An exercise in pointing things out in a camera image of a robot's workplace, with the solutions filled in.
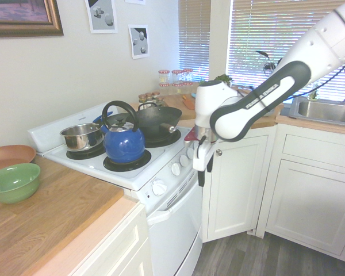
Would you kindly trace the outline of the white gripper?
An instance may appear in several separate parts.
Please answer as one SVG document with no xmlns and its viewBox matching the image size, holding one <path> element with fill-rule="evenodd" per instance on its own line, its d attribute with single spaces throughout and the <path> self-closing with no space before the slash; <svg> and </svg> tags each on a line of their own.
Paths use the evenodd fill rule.
<svg viewBox="0 0 345 276">
<path fill-rule="evenodd" d="M 204 141 L 199 145 L 199 141 L 195 141 L 194 145 L 194 157 L 193 168 L 197 170 L 198 185 L 204 187 L 205 185 L 205 169 L 208 173 L 212 172 L 214 152 L 216 150 L 216 143 Z"/>
</svg>

